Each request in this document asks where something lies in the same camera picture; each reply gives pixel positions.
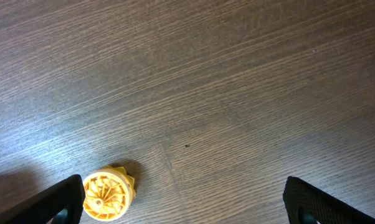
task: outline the wooden surface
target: wooden surface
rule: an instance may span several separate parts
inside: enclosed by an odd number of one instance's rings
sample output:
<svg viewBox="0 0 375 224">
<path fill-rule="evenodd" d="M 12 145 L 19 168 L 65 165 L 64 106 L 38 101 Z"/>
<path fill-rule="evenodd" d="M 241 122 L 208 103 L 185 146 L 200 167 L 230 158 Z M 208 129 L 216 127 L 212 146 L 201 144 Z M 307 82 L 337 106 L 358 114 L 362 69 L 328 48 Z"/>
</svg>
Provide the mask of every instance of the wooden surface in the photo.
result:
<svg viewBox="0 0 375 224">
<path fill-rule="evenodd" d="M 375 217 L 375 1 L 0 0 L 0 212 L 107 164 L 115 223 L 288 223 L 289 175 Z"/>
</svg>

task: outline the black object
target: black object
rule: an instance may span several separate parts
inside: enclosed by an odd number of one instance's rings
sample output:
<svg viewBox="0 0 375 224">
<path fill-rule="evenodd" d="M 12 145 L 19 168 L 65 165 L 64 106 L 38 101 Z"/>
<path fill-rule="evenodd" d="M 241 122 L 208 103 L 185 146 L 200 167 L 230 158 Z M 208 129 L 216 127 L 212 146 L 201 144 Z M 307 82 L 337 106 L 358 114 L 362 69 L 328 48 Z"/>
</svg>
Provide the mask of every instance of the black object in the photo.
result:
<svg viewBox="0 0 375 224">
<path fill-rule="evenodd" d="M 288 177 L 283 200 L 291 224 L 375 224 L 375 219 L 297 177 Z"/>
<path fill-rule="evenodd" d="M 0 213 L 0 224 L 78 224 L 84 199 L 81 176 L 73 175 Z"/>
</svg>

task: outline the round yellow plastic part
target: round yellow plastic part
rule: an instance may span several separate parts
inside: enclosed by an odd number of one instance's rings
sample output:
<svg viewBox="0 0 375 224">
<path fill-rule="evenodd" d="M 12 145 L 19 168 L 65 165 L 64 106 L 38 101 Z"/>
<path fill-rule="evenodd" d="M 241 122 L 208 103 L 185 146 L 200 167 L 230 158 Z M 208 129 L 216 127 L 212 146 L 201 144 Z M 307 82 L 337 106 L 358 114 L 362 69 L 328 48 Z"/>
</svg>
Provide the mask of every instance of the round yellow plastic part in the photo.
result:
<svg viewBox="0 0 375 224">
<path fill-rule="evenodd" d="M 106 166 L 83 180 L 85 201 L 83 209 L 99 221 L 120 218 L 135 197 L 135 179 L 126 174 L 124 167 Z"/>
</svg>

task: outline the brown wood grain surface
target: brown wood grain surface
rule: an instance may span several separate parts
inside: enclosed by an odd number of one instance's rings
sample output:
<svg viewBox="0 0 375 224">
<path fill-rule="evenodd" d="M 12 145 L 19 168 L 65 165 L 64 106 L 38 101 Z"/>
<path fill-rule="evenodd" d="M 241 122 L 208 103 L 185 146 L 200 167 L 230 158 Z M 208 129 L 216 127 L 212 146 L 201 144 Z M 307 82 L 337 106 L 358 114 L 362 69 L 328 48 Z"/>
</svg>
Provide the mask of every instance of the brown wood grain surface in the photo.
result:
<svg viewBox="0 0 375 224">
<path fill-rule="evenodd" d="M 107 164 L 115 223 L 288 223 L 289 175 L 375 218 L 375 1 L 0 0 L 0 212 Z"/>
</svg>

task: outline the yellow wheel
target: yellow wheel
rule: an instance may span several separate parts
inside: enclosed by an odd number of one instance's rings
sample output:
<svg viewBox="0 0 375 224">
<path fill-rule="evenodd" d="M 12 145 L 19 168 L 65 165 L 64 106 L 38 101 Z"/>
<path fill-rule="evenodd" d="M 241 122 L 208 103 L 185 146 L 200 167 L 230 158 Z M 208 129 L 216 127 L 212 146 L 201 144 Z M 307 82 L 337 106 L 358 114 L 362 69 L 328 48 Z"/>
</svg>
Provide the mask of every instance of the yellow wheel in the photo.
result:
<svg viewBox="0 0 375 224">
<path fill-rule="evenodd" d="M 134 184 L 135 179 L 126 174 L 124 167 L 100 169 L 83 181 L 83 209 L 96 220 L 116 220 L 130 207 L 135 197 Z"/>
</svg>

